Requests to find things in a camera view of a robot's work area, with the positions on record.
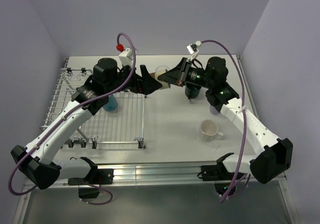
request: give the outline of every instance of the metal frame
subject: metal frame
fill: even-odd
[[[23,192],[27,191],[26,184],[24,185]],[[18,207],[16,208],[13,224],[22,224],[25,219],[25,215],[27,212],[29,200],[30,200],[31,193],[28,193],[24,196],[20,197],[20,201]]]
[[[254,114],[258,117],[255,104],[252,100],[251,92],[245,77],[240,56],[237,56],[239,67],[244,78],[245,86],[247,88],[248,96],[251,101]],[[200,184],[203,183],[201,179],[197,178],[197,173],[201,170],[202,165],[212,165],[215,162],[185,162],[185,163],[156,163],[156,164],[125,164],[125,165],[99,165],[98,168],[112,168],[114,169],[113,184],[108,186],[122,187],[122,186],[151,186],[151,185],[181,185],[181,184]],[[256,182],[255,178],[251,178],[250,182]],[[283,195],[284,203],[286,205],[290,220],[294,224],[300,224],[300,218],[296,210],[294,200],[290,194],[287,178],[285,173],[277,176],[273,181],[278,181]],[[215,183],[226,183],[227,181],[220,181]],[[26,181],[23,191],[31,188],[33,183]],[[67,180],[59,180],[49,188],[78,188],[88,186],[68,186]],[[22,224],[29,199],[31,194],[27,194],[20,198],[18,208],[14,218],[14,224]]]
[[[216,162],[183,162],[183,163],[155,163],[155,164],[125,164],[125,165],[98,165],[98,169],[113,169],[113,183],[108,187],[125,186],[155,186],[155,185],[181,185],[181,184],[201,184],[202,179],[197,177],[202,165],[214,165]],[[273,181],[286,180],[284,174],[273,179]],[[212,181],[205,183],[229,183],[226,181]],[[68,186],[68,180],[56,181],[49,188],[90,188],[86,185]],[[26,188],[31,188],[34,184],[27,181]]]
[[[42,130],[58,117],[71,100],[76,88],[82,86],[92,73],[93,71],[87,68],[60,69],[44,125],[40,127]],[[89,140],[92,141],[93,149],[99,144],[137,144],[138,149],[146,147],[144,144],[145,96],[125,91],[114,94],[114,97],[122,108],[121,114],[118,114],[119,109],[113,113],[101,109],[69,138],[66,142],[69,148],[74,144],[81,144],[81,147],[85,148]]]

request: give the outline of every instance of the white workbench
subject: white workbench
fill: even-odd
[[[204,67],[207,60],[213,55],[200,55]],[[227,82],[241,95],[241,84],[237,71],[227,55],[218,55],[226,59],[229,69]],[[70,57],[67,67],[90,68],[104,56]],[[137,56],[137,73],[139,65],[145,64],[148,71],[155,72],[161,65],[169,68],[175,67],[183,55],[161,56]],[[169,163],[169,162],[195,162],[215,161],[229,152],[238,153],[240,150],[242,134],[240,131],[221,114],[210,113],[210,105],[205,97],[206,89],[201,89],[197,99],[189,101],[185,96],[184,88],[173,86],[171,89],[158,90],[148,95],[145,99],[144,111],[144,141],[146,149],[110,150],[98,145],[97,149],[63,148],[57,158],[70,158],[71,156],[85,156],[95,163],[124,164],[124,163]],[[245,94],[245,104],[252,111],[248,94]],[[215,139],[204,143],[198,140],[197,131],[201,121],[212,119],[218,123],[219,130],[224,133],[223,139]],[[246,145],[245,154],[254,154],[250,145]]]

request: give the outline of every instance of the wire rack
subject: wire rack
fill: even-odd
[[[76,88],[82,86],[92,73],[92,70],[86,68],[60,70],[54,95],[41,129],[46,129],[63,112]],[[114,96],[118,101],[118,108],[114,112],[101,109],[86,121],[66,141],[70,148],[74,144],[81,144],[81,147],[85,148],[90,141],[94,149],[98,144],[137,144],[139,149],[146,147],[144,144],[145,96],[128,91],[116,93]]]

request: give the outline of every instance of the white cable clip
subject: white cable clip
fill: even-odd
[[[236,116],[239,114],[239,113],[242,113],[242,111],[244,111],[245,109],[246,109],[247,107],[244,105],[244,106],[242,106],[240,109],[239,109],[239,111],[237,110],[236,112],[235,112],[235,115],[234,115],[234,117],[232,118],[232,122],[234,121],[234,119],[236,118]]]
[[[202,45],[201,41],[196,41],[195,43],[191,43],[187,46],[187,50],[191,55],[190,61],[194,60],[199,55],[199,47]]]
[[[134,61],[134,58],[133,58],[133,51],[131,50],[131,48],[125,48],[119,55],[118,55],[121,63],[122,63],[122,66],[130,66],[132,67],[132,63]]]
[[[247,107],[244,105],[241,107],[241,109],[238,111],[238,113],[241,113],[242,111],[244,111]]]

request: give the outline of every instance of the gray wall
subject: gray wall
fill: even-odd
[[[117,54],[126,32],[139,54],[184,54],[214,38],[241,54],[268,0],[30,0],[64,55]],[[224,53],[217,45],[202,54]]]
[[[287,172],[304,223],[320,223],[320,2],[270,0],[242,60],[260,118],[294,144]]]
[[[12,222],[19,198],[7,188],[10,151],[39,133],[62,57],[28,0],[0,0],[1,223]],[[14,180],[20,191],[24,177]]]

